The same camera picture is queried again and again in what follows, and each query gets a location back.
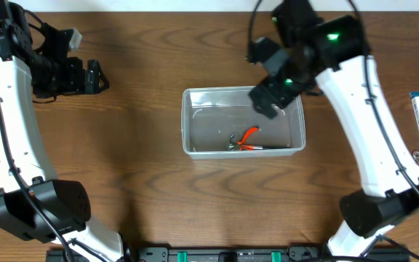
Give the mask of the red-handled cutting pliers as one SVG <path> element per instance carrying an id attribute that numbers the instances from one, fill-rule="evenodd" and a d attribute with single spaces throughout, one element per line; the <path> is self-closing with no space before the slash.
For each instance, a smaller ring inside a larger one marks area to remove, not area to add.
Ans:
<path id="1" fill-rule="evenodd" d="M 248 144 L 246 144 L 246 142 L 247 142 L 248 138 L 249 138 L 252 134 L 256 133 L 258 130 L 259 130 L 259 127 L 258 127 L 258 126 L 254 126 L 254 127 L 249 128 L 249 129 L 245 132 L 245 134 L 244 134 L 244 136 L 242 137 L 242 139 L 241 139 L 239 142 L 237 142 L 237 143 L 236 143 L 235 149 L 236 149 L 237 151 L 254 151 L 254 150 L 263 150 L 263 147 L 262 147 L 262 146 L 253 146 L 253 145 L 248 145 Z"/>

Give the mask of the clear plastic storage container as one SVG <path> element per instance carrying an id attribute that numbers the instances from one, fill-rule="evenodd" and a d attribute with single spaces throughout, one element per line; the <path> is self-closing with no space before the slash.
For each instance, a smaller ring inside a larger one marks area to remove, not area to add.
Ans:
<path id="1" fill-rule="evenodd" d="M 183 150 L 190 158 L 236 159 L 292 156 L 306 147 L 306 127 L 300 97 L 286 108 L 275 107 L 274 119 L 257 113 L 249 98 L 251 86 L 190 88 L 183 93 L 181 132 Z M 287 149 L 228 151 L 226 144 L 239 142 L 254 126 L 259 130 L 246 144 Z"/>

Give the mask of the small black-handled claw hammer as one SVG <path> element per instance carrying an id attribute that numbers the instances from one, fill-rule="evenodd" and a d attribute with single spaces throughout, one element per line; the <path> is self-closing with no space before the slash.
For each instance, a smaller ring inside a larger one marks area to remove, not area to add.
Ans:
<path id="1" fill-rule="evenodd" d="M 236 143 L 232 141 L 234 135 L 229 138 L 229 141 L 226 144 L 226 148 L 228 151 L 236 151 L 235 146 Z M 277 149 L 287 149 L 287 147 L 279 147 L 279 146 L 262 146 L 263 150 L 277 150 Z"/>

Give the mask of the silver combination wrench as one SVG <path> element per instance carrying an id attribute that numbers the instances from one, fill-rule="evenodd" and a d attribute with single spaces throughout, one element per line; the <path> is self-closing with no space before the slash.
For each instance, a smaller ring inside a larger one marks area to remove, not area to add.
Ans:
<path id="1" fill-rule="evenodd" d="M 415 162 L 416 162 L 417 164 L 419 164 L 419 152 L 418 152 L 418 151 L 413 151 L 413 153 L 412 153 L 412 157 L 413 157 L 413 159 L 415 160 Z"/>

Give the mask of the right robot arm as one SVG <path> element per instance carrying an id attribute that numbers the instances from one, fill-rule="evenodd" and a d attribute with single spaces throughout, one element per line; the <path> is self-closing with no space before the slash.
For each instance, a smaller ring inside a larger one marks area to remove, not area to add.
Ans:
<path id="1" fill-rule="evenodd" d="M 343 216 L 318 261 L 368 261 L 379 240 L 419 210 L 419 164 L 406 147 L 380 86 L 358 12 L 326 21 L 308 1 L 272 12 L 279 41 L 250 39 L 247 60 L 267 72 L 249 97 L 269 119 L 318 87 L 335 110 L 361 188 L 340 200 Z"/>

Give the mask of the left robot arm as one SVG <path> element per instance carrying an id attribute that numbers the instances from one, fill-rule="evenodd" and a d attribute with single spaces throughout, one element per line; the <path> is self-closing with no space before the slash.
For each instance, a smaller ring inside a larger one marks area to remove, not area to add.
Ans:
<path id="1" fill-rule="evenodd" d="M 83 185 L 59 179 L 39 132 L 34 105 L 109 87 L 97 60 L 73 55 L 75 28 L 58 30 L 29 10 L 0 1 L 0 229 L 63 247 L 62 261 L 129 261 L 118 232 L 91 214 Z"/>

